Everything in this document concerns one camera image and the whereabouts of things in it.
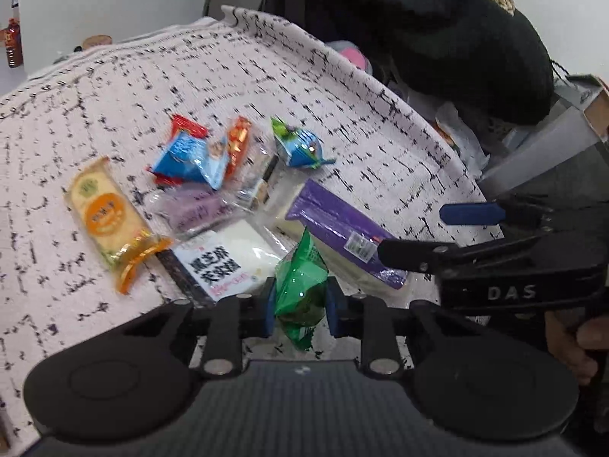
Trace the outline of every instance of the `plastic wrapper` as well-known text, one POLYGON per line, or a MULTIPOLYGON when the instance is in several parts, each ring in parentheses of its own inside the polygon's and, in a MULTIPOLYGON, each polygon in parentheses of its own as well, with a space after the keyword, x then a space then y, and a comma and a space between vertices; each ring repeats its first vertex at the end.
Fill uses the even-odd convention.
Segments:
POLYGON ((459 155, 470 175, 476 180, 482 177, 490 156, 484 154, 474 131, 464 124, 454 105, 444 103, 435 113, 435 121, 444 133, 444 139, 459 155))
POLYGON ((178 287, 196 305, 257 294, 287 250, 252 217, 230 219, 159 254, 178 287))
POLYGON ((236 191, 237 204, 246 209, 256 210, 269 199, 269 180, 273 175, 279 156, 260 149, 252 157, 252 165, 247 168, 241 185, 236 191))
POLYGON ((376 251, 382 240, 394 236, 312 179, 299 182, 284 177, 273 189, 265 207, 273 225, 292 239, 307 227, 330 270, 355 286, 376 292, 401 289, 407 273, 387 268, 376 251))
POLYGON ((271 118, 271 124, 277 153, 287 166, 319 168, 336 162, 336 158, 324 159, 322 145, 313 132, 288 126, 279 118, 271 118))
POLYGON ((169 133, 169 141, 171 141, 179 132, 186 132, 197 139, 205 139, 208 135, 207 127, 189 120, 182 115, 172 115, 171 131, 169 133))
MULTIPOLYGON (((205 139, 208 135, 207 127, 198 124, 196 121, 189 120, 182 115, 172 115, 171 129, 167 142, 170 143, 179 132, 186 132, 197 139, 205 139)), ((149 172, 152 171, 150 166, 148 166, 147 170, 149 172)), ((161 174, 154 174, 154 176, 154 182, 158 186, 179 186, 184 182, 184 179, 180 177, 168 177, 161 174)))
POLYGON ((152 192, 147 197, 147 208, 165 218, 174 235, 185 240, 241 210, 232 199, 206 184, 185 183, 152 192))
POLYGON ((155 175, 206 182, 219 189, 228 164, 227 140, 209 142, 180 131, 163 150, 150 171, 155 175))
POLYGON ((328 268, 308 230, 293 255, 279 263, 275 278, 275 316, 294 346, 307 350, 314 328, 325 314, 328 279, 328 268))
POLYGON ((239 117, 228 131, 228 165, 225 178, 229 178, 241 164, 246 155, 252 123, 239 117))
POLYGON ((115 275, 117 290, 126 294, 137 265, 168 248, 171 239, 150 230, 110 176, 109 161, 101 158, 81 171, 66 200, 115 275))

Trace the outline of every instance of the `blue snack wrapper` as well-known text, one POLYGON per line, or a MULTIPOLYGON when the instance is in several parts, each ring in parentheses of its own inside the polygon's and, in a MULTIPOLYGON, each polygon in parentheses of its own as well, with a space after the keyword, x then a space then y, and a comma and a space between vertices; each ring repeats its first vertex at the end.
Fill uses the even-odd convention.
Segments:
POLYGON ((319 168, 336 162, 336 158, 324 160, 322 145, 313 132, 288 126, 278 118, 271 118, 271 124, 277 154, 287 166, 319 168))
POLYGON ((166 177, 206 182, 212 189, 218 190, 228 164, 226 145, 226 137, 209 143, 206 139, 197 139, 182 131, 171 140, 150 171, 166 177))

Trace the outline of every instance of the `hand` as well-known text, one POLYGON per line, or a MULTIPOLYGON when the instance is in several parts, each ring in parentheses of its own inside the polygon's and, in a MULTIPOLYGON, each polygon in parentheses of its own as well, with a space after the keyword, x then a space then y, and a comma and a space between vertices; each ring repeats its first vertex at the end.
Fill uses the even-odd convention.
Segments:
POLYGON ((547 350, 564 363, 580 385, 588 385, 599 369, 584 349, 609 348, 609 317, 599 317, 584 323, 577 330, 577 340, 551 311, 546 312, 547 350))

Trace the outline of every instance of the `small bottle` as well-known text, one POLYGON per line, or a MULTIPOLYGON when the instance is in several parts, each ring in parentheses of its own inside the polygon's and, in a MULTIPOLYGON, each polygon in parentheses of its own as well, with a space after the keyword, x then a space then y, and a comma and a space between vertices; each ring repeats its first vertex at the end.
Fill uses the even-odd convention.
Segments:
POLYGON ((21 29, 15 19, 8 21, 8 27, 4 30, 4 46, 8 66, 14 69, 23 63, 23 52, 21 50, 21 29))

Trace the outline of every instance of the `orange label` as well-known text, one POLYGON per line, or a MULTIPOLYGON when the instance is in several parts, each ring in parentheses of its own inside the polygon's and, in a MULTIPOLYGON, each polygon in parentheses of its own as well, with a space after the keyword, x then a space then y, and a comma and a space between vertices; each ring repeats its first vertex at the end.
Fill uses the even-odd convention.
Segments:
POLYGON ((93 201, 86 210, 84 221, 92 235, 104 236, 116 232, 125 219, 125 203, 115 193, 106 193, 93 201))

